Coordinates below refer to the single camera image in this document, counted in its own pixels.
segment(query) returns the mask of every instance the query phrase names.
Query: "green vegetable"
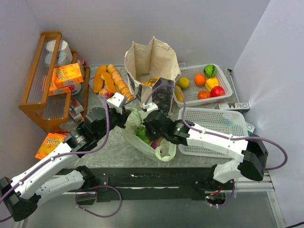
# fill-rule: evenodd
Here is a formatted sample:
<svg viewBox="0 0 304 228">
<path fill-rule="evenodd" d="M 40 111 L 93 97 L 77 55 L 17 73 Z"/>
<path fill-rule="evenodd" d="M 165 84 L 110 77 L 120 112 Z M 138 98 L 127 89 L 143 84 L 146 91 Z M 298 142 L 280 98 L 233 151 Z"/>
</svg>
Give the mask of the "green vegetable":
<svg viewBox="0 0 304 228">
<path fill-rule="evenodd" d="M 146 144 L 151 144 L 150 140 L 146 136 L 146 127 L 145 126 L 138 126 L 135 130 L 136 136 L 143 140 Z"/>
</svg>

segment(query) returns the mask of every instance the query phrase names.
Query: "empty white basket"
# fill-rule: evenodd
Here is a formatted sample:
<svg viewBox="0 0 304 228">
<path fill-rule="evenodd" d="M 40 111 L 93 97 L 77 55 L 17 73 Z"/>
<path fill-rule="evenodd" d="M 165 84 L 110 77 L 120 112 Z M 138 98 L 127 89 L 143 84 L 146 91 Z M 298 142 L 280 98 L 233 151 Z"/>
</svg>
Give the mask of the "empty white basket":
<svg viewBox="0 0 304 228">
<path fill-rule="evenodd" d="M 218 102 L 226 97 L 232 96 L 232 89 L 231 89 L 230 84 L 229 84 L 228 80 L 226 79 L 223 71 L 221 70 L 221 68 L 219 68 L 218 65 L 213 64 L 214 66 L 216 66 L 216 68 L 218 70 L 217 75 L 215 75 L 215 77 L 218 79 L 219 86 L 223 87 L 223 89 L 225 90 L 225 95 L 211 97 L 211 98 L 207 98 L 207 99 L 201 99 L 201 100 L 198 99 L 198 93 L 202 90 L 208 91 L 208 89 L 205 86 L 195 85 L 194 77 L 197 74 L 203 74 L 204 68 L 206 65 L 207 64 L 180 68 L 181 77 L 186 77 L 190 81 L 189 87 L 187 89 L 182 90 L 184 93 L 184 97 L 185 97 L 186 107 L 192 107 L 192 106 L 196 106 L 196 105 L 200 105 L 200 104 L 203 105 L 203 104 Z M 183 107 L 183 102 L 179 102 L 176 99 L 175 94 L 174 94 L 174 100 L 177 103 L 177 106 L 179 108 Z"/>
<path fill-rule="evenodd" d="M 181 119 L 182 109 L 179 111 L 179 119 Z M 218 131 L 234 136 L 248 136 L 247 127 L 243 115 L 237 111 L 226 111 L 219 109 L 207 108 L 186 108 L 185 118 L 188 121 L 199 124 L 207 129 Z M 222 153 L 205 149 L 198 146 L 179 145 L 179 150 L 183 154 L 230 158 Z"/>
</svg>

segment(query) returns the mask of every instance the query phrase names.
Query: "plastic bag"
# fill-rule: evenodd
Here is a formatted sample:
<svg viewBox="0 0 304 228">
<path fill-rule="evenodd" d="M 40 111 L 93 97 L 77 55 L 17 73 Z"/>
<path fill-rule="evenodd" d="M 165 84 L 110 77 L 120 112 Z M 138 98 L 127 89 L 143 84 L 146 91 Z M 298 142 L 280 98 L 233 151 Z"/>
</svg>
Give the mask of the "plastic bag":
<svg viewBox="0 0 304 228">
<path fill-rule="evenodd" d="M 147 113 L 138 111 L 135 108 L 128 108 L 132 113 L 129 115 L 127 122 L 125 123 L 125 129 L 121 129 L 121 135 L 136 149 L 144 153 L 148 158 L 154 161 L 168 162 L 174 158 L 176 153 L 176 145 L 163 139 L 161 145 L 156 149 L 153 149 L 150 145 L 142 141 L 135 134 L 137 126 L 142 124 L 142 120 L 146 118 Z"/>
</svg>

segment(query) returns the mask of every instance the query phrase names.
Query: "gray tabletop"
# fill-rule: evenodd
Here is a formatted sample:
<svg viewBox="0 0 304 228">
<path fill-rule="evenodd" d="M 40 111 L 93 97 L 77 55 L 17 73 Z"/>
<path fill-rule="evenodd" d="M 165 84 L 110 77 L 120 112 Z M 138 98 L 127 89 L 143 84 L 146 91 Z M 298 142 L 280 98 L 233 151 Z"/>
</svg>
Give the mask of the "gray tabletop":
<svg viewBox="0 0 304 228">
<path fill-rule="evenodd" d="M 94 77 L 98 66 L 92 66 L 90 77 Z M 117 67 L 121 74 L 126 77 L 126 70 L 123 66 Z M 222 100 L 222 103 L 236 103 L 238 102 L 237 94 L 232 83 L 231 74 L 227 69 L 222 69 L 230 86 L 233 90 L 233 95 L 231 97 Z M 140 109 L 140 105 L 137 99 L 127 103 L 126 107 L 132 107 Z M 94 107 L 102 107 L 102 104 L 98 100 L 97 96 L 94 94 L 93 90 L 89 88 L 88 95 L 88 111 Z M 201 108 L 216 108 L 218 109 L 217 103 L 199 105 L 196 107 Z M 173 101 L 172 104 L 173 114 L 171 116 L 172 120 L 176 120 L 178 117 L 179 108 Z M 214 164 L 223 164 L 229 161 L 226 158 L 212 158 L 212 157 L 201 157 L 201 156 L 191 156 L 182 154 L 178 147 L 174 159 L 168 162 L 153 161 L 148 159 L 142 152 L 137 150 L 135 147 L 130 145 L 121 135 L 118 127 L 115 127 L 111 132 L 109 139 L 104 148 L 93 153 L 83 156 L 78 161 L 69 165 L 69 167 L 77 167 L 80 165 L 85 165 L 87 167 L 210 167 Z"/>
</svg>

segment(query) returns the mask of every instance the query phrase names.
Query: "gray floor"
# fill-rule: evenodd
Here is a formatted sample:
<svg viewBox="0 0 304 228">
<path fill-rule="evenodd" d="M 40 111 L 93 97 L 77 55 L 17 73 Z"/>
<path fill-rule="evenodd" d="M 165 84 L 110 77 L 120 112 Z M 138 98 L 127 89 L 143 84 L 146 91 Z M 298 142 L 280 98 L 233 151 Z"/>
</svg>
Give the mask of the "gray floor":
<svg viewBox="0 0 304 228">
<path fill-rule="evenodd" d="M 275 228 L 266 192 L 238 193 L 216 210 L 205 201 L 190 199 L 130 200 L 110 218 L 98 218 L 75 207 L 74 195 L 59 196 L 42 205 L 23 228 Z M 116 210 L 118 201 L 95 203 L 100 214 Z"/>
</svg>

